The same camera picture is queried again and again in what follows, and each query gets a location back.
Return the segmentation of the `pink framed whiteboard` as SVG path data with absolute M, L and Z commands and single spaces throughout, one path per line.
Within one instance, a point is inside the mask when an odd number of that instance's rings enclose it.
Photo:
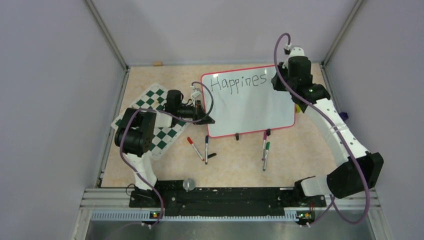
M 203 104 L 214 123 L 207 125 L 212 138 L 291 127 L 296 108 L 287 91 L 276 91 L 274 65 L 205 73 Z

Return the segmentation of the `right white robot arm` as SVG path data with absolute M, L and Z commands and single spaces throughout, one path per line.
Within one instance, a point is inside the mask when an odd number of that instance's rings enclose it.
M 318 195 L 343 199 L 363 192 L 370 197 L 384 159 L 370 152 L 350 131 L 336 111 L 326 88 L 313 82 L 312 63 L 306 56 L 292 56 L 284 62 L 274 62 L 276 70 L 272 87 L 288 92 L 302 113 L 313 121 L 327 143 L 336 168 L 326 176 L 312 176 L 295 182 L 293 200 L 307 206 Z

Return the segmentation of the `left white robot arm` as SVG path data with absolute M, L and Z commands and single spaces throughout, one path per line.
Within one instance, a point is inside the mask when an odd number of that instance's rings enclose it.
M 163 109 L 129 107 L 117 125 L 114 143 L 122 160 L 133 170 L 135 187 L 143 190 L 141 200 L 149 207 L 156 206 L 161 198 L 155 189 L 157 177 L 148 155 L 152 152 L 154 129 L 173 128 L 180 121 L 195 125 L 215 123 L 209 116 L 211 110 L 205 112 L 200 100 L 188 104 L 183 99 L 181 91 L 169 90 Z

